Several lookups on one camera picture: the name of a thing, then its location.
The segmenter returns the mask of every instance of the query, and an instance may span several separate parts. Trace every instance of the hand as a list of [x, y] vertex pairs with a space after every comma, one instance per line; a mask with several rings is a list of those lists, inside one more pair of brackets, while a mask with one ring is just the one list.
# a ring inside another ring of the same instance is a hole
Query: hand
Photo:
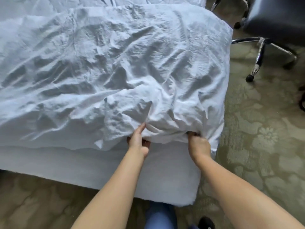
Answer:
[[142, 154], [144, 158], [147, 157], [150, 141], [143, 140], [141, 133], [145, 129], [145, 123], [141, 124], [132, 134], [132, 137], [127, 138], [129, 150]]
[[202, 157], [211, 158], [211, 145], [208, 140], [200, 137], [194, 132], [188, 132], [189, 136], [189, 153], [195, 164]]

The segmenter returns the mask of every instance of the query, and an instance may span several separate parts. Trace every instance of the black chair seat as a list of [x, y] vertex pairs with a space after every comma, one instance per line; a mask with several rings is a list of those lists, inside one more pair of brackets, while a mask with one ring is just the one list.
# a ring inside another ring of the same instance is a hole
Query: black chair seat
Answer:
[[255, 36], [305, 46], [305, 0], [254, 0], [242, 28]]

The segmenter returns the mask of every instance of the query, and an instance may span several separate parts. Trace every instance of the black shoe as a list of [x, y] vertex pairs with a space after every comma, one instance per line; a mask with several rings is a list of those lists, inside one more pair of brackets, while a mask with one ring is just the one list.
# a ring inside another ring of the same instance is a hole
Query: black shoe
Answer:
[[208, 217], [202, 217], [198, 224], [199, 229], [215, 229], [213, 221]]

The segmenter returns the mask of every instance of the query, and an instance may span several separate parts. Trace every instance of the forearm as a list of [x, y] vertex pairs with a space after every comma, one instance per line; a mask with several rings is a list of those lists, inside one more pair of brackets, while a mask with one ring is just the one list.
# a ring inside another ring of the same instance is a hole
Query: forearm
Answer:
[[304, 228], [272, 199], [212, 159], [203, 156], [198, 166], [236, 229]]
[[91, 200], [72, 229], [124, 229], [144, 157], [128, 151], [107, 184]]

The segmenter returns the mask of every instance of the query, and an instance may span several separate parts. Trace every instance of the floor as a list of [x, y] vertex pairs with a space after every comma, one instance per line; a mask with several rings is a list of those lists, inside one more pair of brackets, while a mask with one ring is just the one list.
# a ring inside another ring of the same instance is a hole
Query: floor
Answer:
[[[211, 7], [213, 0], [208, 0]], [[215, 14], [231, 26], [243, 14], [240, 0], [223, 0]], [[240, 31], [234, 38], [244, 37]], [[253, 84], [245, 82], [257, 55], [255, 44], [231, 48], [230, 82], [225, 101], [225, 129], [217, 162], [244, 178], [305, 224], [305, 113], [297, 102], [305, 84], [305, 53], [285, 71], [288, 59], [267, 48]], [[0, 229], [70, 228], [96, 190], [0, 171]], [[147, 202], [135, 199], [127, 228], [143, 228]], [[193, 206], [176, 209], [179, 229], [210, 217], [216, 228], [232, 228], [202, 180]]]

